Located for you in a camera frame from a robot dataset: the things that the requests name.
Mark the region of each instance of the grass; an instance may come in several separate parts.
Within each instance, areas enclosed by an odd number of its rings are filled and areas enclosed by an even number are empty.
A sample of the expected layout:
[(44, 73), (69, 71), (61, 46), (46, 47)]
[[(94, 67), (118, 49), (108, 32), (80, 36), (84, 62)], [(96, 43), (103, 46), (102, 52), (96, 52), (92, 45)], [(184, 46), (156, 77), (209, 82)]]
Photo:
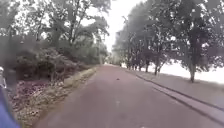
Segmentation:
[(97, 70), (97, 67), (81, 71), (57, 86), (48, 86), (41, 92), (36, 92), (29, 97), (29, 103), (23, 109), (15, 112), (15, 117), (22, 128), (31, 128), (53, 109), (59, 102), (74, 89), (83, 84)]

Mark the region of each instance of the wet road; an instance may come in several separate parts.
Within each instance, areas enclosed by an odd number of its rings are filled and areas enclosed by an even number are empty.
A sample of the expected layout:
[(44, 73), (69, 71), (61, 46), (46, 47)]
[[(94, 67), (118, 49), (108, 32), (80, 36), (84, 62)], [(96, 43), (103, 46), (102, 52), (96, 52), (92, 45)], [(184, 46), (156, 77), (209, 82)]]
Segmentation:
[(221, 128), (123, 69), (103, 66), (36, 128)]

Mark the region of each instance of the sky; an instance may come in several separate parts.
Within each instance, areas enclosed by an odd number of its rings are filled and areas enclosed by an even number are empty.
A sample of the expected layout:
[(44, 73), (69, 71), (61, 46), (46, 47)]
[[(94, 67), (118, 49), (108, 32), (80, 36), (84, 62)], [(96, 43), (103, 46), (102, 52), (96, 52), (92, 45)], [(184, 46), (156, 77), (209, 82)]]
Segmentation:
[[(122, 16), (127, 17), (131, 9), (143, 0), (116, 0), (112, 1), (111, 10), (107, 17), (108, 24), (110, 26), (109, 33), (110, 36), (106, 37), (105, 44), (107, 45), (108, 51), (112, 50), (112, 46), (116, 41), (116, 32), (121, 30), (124, 26), (124, 19)], [(180, 64), (165, 65), (161, 73), (172, 74), (181, 77), (190, 77), (189, 71), (185, 70), (180, 66)], [(196, 73), (196, 79), (211, 81), (215, 83), (224, 84), (223, 79), (224, 68), (212, 70), (210, 72)]]
[(116, 32), (121, 30), (124, 26), (124, 19), (127, 17), (131, 9), (143, 0), (116, 0), (111, 3), (111, 10), (109, 16), (106, 18), (109, 24), (110, 36), (106, 37), (105, 44), (108, 51), (112, 50), (112, 46), (116, 40)]

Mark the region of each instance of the white sky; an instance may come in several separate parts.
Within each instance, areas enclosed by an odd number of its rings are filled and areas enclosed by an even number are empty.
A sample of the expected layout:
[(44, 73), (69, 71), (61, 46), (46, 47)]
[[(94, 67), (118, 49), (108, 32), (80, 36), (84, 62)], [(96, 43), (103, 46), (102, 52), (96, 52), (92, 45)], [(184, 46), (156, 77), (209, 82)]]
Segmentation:
[(112, 50), (112, 46), (116, 40), (116, 32), (121, 30), (124, 25), (122, 16), (128, 16), (131, 9), (143, 0), (116, 0), (111, 3), (111, 10), (107, 17), (107, 22), (110, 26), (110, 36), (106, 37), (105, 44), (108, 51)]

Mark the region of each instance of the fallen leaves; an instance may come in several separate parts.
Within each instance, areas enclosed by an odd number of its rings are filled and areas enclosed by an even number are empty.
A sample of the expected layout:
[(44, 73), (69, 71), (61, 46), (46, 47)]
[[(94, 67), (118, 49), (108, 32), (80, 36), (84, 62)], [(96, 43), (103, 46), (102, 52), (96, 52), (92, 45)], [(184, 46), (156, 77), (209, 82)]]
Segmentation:
[(57, 106), (57, 103), (92, 76), (96, 69), (94, 67), (81, 71), (54, 86), (49, 86), (50, 83), (40, 85), (32, 83), (28, 87), (22, 82), (18, 87), (17, 95), (12, 98), (15, 117), (21, 127), (31, 128), (41, 117), (46, 115), (47, 111)]

